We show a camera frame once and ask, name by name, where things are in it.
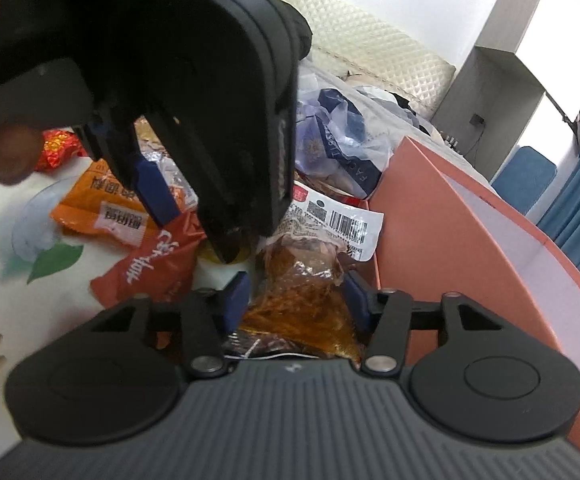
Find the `red snack bag white text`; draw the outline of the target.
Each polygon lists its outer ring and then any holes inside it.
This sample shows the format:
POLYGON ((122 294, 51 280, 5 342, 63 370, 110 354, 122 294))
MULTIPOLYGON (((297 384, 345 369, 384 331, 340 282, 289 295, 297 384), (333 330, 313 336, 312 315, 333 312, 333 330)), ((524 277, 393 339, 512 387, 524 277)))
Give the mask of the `red snack bag white text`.
POLYGON ((136 295, 177 300, 191 290, 198 247, 205 239, 197 213, 187 210, 91 280, 90 290, 107 309, 136 295))

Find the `orange snack packet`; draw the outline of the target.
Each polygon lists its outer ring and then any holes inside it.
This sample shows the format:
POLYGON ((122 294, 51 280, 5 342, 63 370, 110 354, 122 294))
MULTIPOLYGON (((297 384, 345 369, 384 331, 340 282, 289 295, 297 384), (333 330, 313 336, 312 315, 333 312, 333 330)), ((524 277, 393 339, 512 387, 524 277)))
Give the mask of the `orange snack packet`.
POLYGON ((88 166, 49 217, 68 231, 112 237, 128 247, 158 232, 136 194, 122 187, 103 160, 88 166))

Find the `pink cardboard box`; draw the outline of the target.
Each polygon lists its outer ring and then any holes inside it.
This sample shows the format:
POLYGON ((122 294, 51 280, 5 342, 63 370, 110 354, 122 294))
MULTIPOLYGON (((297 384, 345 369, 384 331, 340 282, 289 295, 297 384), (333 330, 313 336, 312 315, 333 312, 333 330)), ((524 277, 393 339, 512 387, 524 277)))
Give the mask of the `pink cardboard box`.
MULTIPOLYGON (((384 215, 377 285, 424 301, 462 292, 580 370, 580 271, 489 188, 406 138, 369 206, 384 215)), ((580 448, 580 414, 570 439, 580 448)))

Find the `blue chair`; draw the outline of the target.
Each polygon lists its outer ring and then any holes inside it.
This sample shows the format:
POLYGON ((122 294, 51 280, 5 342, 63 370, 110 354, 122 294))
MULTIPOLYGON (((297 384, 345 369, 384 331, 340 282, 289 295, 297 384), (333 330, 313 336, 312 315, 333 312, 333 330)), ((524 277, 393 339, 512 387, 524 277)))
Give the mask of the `blue chair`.
POLYGON ((555 179, 557 166, 530 146, 522 146, 499 171, 492 188, 520 214, 527 214, 555 179))

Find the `cream quilted headboard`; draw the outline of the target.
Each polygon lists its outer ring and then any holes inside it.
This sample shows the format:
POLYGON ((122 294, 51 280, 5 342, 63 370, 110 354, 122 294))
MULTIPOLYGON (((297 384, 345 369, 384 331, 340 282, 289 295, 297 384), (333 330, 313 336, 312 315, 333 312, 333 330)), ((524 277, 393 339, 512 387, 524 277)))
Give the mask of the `cream quilted headboard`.
POLYGON ((431 118, 450 88, 455 66, 395 26, 340 0, 284 0, 313 32, 311 59, 330 74, 362 75, 409 100, 431 118))

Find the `grey bedside shelf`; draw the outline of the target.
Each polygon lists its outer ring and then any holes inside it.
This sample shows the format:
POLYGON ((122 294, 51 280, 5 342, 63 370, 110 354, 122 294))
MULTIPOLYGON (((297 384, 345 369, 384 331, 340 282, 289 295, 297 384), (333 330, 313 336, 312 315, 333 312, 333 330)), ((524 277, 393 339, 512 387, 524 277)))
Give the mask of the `grey bedside shelf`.
POLYGON ((528 125, 545 89, 519 49, 540 0, 496 0, 432 122, 491 180, 528 125))

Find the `spicy strips clear snack pack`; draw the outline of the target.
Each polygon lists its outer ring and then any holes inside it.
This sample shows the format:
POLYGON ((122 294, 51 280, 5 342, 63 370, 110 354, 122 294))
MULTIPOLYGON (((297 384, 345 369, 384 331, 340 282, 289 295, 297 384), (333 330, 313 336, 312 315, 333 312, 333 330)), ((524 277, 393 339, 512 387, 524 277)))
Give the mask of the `spicy strips clear snack pack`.
POLYGON ((227 350, 241 359, 303 353, 360 362, 360 323, 343 298, 341 259, 371 262, 383 220, 296 181, 280 225, 258 245, 263 278, 227 350))

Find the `small red snack packet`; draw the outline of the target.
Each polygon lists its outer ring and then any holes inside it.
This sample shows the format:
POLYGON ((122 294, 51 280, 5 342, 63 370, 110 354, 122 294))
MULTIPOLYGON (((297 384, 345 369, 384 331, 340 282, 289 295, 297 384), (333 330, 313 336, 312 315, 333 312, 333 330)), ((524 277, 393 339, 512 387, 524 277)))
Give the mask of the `small red snack packet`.
POLYGON ((54 171, 72 158, 88 156, 80 139, 72 131, 45 130, 43 137, 44 146, 34 167, 37 172, 54 171))

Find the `blue white plastic bag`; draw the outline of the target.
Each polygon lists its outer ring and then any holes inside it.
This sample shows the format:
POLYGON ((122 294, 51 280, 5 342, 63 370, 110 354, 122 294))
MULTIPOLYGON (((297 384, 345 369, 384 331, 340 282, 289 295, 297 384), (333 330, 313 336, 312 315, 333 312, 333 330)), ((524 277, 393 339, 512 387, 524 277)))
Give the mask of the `blue white plastic bag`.
POLYGON ((351 86, 308 61, 300 64, 296 170, 301 174, 364 200, 411 133, 427 131, 393 94, 368 84, 351 86))

